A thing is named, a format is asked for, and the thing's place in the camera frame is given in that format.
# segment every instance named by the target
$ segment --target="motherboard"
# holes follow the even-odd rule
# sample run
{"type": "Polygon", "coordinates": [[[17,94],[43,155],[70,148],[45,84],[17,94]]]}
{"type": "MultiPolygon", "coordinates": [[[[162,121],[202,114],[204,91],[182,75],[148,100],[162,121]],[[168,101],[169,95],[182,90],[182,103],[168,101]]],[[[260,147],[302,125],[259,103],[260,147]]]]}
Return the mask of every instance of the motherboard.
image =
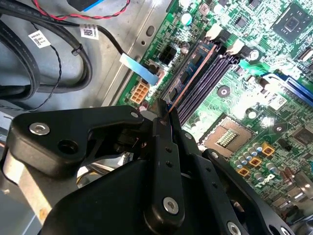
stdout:
{"type": "Polygon", "coordinates": [[[294,222],[313,214],[312,44],[311,0],[173,0],[141,60],[157,84],[134,74],[118,105],[166,100],[294,222]]]}

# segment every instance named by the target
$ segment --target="green circuit board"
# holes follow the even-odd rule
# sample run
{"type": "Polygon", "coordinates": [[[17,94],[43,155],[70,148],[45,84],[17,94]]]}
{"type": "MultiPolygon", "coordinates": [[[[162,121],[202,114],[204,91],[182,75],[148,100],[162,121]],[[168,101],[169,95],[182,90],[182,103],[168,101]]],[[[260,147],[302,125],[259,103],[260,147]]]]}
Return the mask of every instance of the green circuit board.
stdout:
{"type": "MultiPolygon", "coordinates": [[[[224,44],[225,47],[240,39],[246,46],[258,51],[257,60],[242,59],[239,66],[233,66],[225,73],[184,124],[184,129],[195,137],[200,147],[208,147],[206,140],[210,135],[219,132],[217,128],[223,125],[223,121],[230,120],[232,125],[235,123],[237,132],[226,128],[228,131],[219,136],[220,140],[224,138],[224,142],[216,143],[225,144],[226,149],[233,140],[239,141],[242,138],[241,141],[245,141],[236,147],[229,147],[230,150],[225,152],[225,158],[237,171],[239,168],[236,161],[254,144],[260,144],[263,150],[268,147],[270,152],[261,151],[256,156],[260,163],[256,166],[250,163],[244,165],[244,169],[248,171],[244,178],[276,211],[283,212],[293,202],[289,192],[294,193],[299,189],[300,193],[297,193],[294,201],[302,199],[305,195],[299,196],[300,186],[296,185],[293,179],[286,180],[280,172],[286,167],[293,174],[301,170],[313,180],[313,109],[284,87],[277,86],[264,92],[259,81],[266,73],[284,74],[313,92],[313,56],[305,60],[300,59],[313,43],[312,2],[190,0],[187,6],[182,6],[181,2],[172,1],[166,19],[141,60],[141,64],[146,66],[160,66],[163,72],[158,84],[150,86],[144,99],[145,106],[149,109],[157,98],[163,98],[164,90],[186,56],[181,52],[180,45],[183,42],[195,44],[213,24],[218,24],[231,33],[224,44]],[[201,9],[204,4],[210,9],[206,14],[201,9]],[[181,22],[185,13],[192,16],[189,25],[181,22]],[[284,22],[288,14],[291,17],[289,21],[284,22]],[[306,20],[301,21],[297,17],[293,19],[292,15],[295,14],[306,17],[306,20]],[[296,31],[292,29],[294,26],[298,27],[296,31]],[[177,53],[170,64],[164,65],[159,57],[168,45],[176,48],[177,53]],[[227,97],[219,95],[219,89],[224,86],[230,88],[227,97]],[[270,163],[276,167],[274,172],[269,170],[270,163]],[[260,184],[255,177],[256,173],[261,173],[264,178],[269,175],[272,177],[270,180],[266,179],[266,183],[260,184]]],[[[137,108],[143,105],[131,101],[140,80],[137,74],[131,77],[118,105],[127,104],[137,108]]]]}

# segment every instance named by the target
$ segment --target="white label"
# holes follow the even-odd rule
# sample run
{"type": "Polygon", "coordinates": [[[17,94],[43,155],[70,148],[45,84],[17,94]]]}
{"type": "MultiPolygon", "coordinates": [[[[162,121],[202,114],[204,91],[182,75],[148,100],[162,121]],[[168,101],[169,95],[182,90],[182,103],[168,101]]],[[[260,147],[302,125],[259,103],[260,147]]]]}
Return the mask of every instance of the white label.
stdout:
{"type": "Polygon", "coordinates": [[[262,188],[262,186],[264,186],[266,183],[268,183],[269,181],[271,181],[274,178],[275,178],[275,175],[269,174],[263,182],[258,183],[255,187],[256,188],[262,188]]]}
{"type": "Polygon", "coordinates": [[[51,45],[51,43],[48,41],[48,39],[44,36],[44,34],[38,30],[37,32],[34,32],[32,34],[28,35],[31,40],[39,47],[47,47],[51,45]]]}
{"type": "Polygon", "coordinates": [[[94,24],[81,24],[80,33],[83,38],[99,40],[98,27],[94,24]]]}
{"type": "Polygon", "coordinates": [[[279,110],[284,104],[286,104],[287,100],[283,98],[280,94],[278,94],[269,104],[274,110],[279,110]]]}

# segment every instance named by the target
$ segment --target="black cable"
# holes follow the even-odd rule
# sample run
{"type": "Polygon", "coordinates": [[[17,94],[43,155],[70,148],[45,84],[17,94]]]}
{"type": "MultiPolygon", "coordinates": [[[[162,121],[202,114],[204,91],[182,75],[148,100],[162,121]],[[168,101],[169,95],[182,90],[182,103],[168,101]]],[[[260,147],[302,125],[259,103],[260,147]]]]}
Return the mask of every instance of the black cable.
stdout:
{"type": "MultiPolygon", "coordinates": [[[[38,21],[46,22],[57,26],[80,27],[80,25],[77,23],[72,23],[68,21],[58,21],[53,19],[52,17],[42,15],[36,9],[15,0],[0,0],[0,13],[16,17],[23,15],[25,20],[30,21],[30,19],[32,18],[38,21]]],[[[116,47],[120,54],[125,53],[120,44],[116,41],[116,39],[109,31],[107,31],[104,27],[101,27],[99,25],[97,27],[98,30],[101,33],[103,33],[113,43],[113,45],[116,47]]]]}
{"type": "MultiPolygon", "coordinates": [[[[65,40],[69,45],[71,45],[74,50],[72,53],[76,53],[80,55],[80,57],[83,60],[84,70],[81,78],[78,82],[76,82],[73,85],[70,84],[62,84],[59,85],[55,89],[55,93],[67,93],[67,92],[73,92],[73,91],[79,91],[86,86],[89,85],[92,78],[92,66],[91,62],[83,49],[82,45],[77,41],[77,39],[68,32],[65,28],[62,26],[70,27],[76,27],[77,24],[71,24],[69,22],[65,22],[63,24],[62,22],[58,21],[56,24],[56,20],[50,19],[50,17],[43,16],[40,14],[37,10],[33,9],[30,6],[27,6],[21,2],[15,1],[15,0],[0,0],[0,13],[17,17],[26,21],[30,21],[34,24],[40,25],[49,31],[55,33],[59,37],[61,37],[63,40],[65,40]]],[[[50,93],[51,90],[54,88],[54,85],[48,85],[48,84],[41,84],[38,88],[38,92],[42,93],[50,93]]]]}
{"type": "Polygon", "coordinates": [[[40,85],[40,72],[34,56],[3,21],[0,21],[0,42],[17,56],[30,82],[28,86],[0,86],[0,99],[18,101],[31,98],[40,85]]]}

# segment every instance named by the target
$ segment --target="mounting hole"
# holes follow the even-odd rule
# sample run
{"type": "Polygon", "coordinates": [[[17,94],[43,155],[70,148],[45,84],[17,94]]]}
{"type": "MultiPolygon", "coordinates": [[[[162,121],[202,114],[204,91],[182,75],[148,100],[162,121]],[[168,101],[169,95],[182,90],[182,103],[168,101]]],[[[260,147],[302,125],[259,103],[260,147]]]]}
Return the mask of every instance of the mounting hole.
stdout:
{"type": "Polygon", "coordinates": [[[173,164],[172,164],[170,161],[166,161],[166,165],[167,165],[169,168],[172,168],[172,167],[173,167],[173,164]]]}
{"type": "Polygon", "coordinates": [[[170,148],[168,148],[168,147],[166,147],[165,150],[166,150],[168,153],[171,153],[171,152],[172,152],[172,150],[171,150],[170,148]]]}
{"type": "Polygon", "coordinates": [[[62,140],[58,143],[58,148],[62,153],[75,154],[78,152],[78,145],[74,141],[62,140]]]}
{"type": "Polygon", "coordinates": [[[156,28],[154,26],[149,26],[148,29],[147,29],[147,32],[146,32],[146,35],[148,37],[151,37],[156,31],[156,28]]]}
{"type": "Polygon", "coordinates": [[[269,230],[272,232],[273,235],[280,235],[280,232],[272,225],[269,225],[269,230]]]}

